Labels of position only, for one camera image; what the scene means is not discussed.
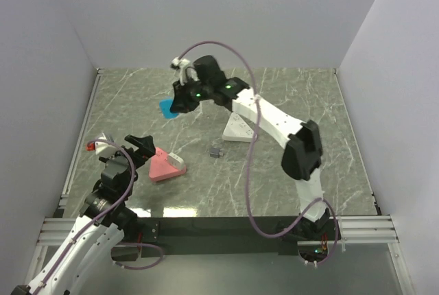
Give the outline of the blue square plug adapter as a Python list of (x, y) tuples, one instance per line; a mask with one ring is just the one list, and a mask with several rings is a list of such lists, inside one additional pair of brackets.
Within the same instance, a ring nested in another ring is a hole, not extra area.
[(179, 113), (174, 113), (171, 111), (171, 106), (173, 103), (172, 98), (162, 99), (159, 102), (159, 108), (166, 119), (175, 119), (179, 115)]

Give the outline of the pink triangular power strip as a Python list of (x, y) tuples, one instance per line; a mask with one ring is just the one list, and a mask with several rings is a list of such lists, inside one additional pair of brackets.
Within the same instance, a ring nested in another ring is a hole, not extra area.
[(167, 162), (168, 154), (168, 152), (156, 147), (156, 154), (150, 159), (149, 178), (152, 182), (167, 180), (186, 173), (187, 167), (179, 171)]

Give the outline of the white square plug adapter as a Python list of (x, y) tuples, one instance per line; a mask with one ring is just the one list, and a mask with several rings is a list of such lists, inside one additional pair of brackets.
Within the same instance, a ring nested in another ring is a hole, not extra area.
[(167, 162), (179, 171), (186, 167), (184, 160), (173, 152), (167, 155)]

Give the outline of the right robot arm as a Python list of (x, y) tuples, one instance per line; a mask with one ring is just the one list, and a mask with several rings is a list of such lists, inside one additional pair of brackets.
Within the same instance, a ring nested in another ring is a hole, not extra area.
[(250, 120), (282, 147), (281, 167), (295, 181), (303, 216), (295, 228), (308, 239), (319, 238), (329, 220), (329, 210), (322, 201), (323, 149), (318, 124), (284, 113), (256, 95), (242, 79), (226, 77), (213, 56), (202, 56), (195, 62), (174, 58), (171, 67), (179, 72), (173, 83), (172, 113), (189, 113), (201, 101), (211, 100)]

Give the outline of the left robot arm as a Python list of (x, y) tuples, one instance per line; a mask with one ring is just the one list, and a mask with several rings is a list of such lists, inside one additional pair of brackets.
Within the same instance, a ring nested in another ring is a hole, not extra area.
[(17, 285), (13, 294), (73, 294), (90, 268), (110, 254), (120, 241), (138, 235), (137, 215), (127, 208), (138, 179), (137, 169), (156, 153), (151, 136), (128, 135), (130, 147), (113, 143), (105, 135), (86, 144), (104, 169), (86, 197), (69, 234), (49, 263), (26, 285)]

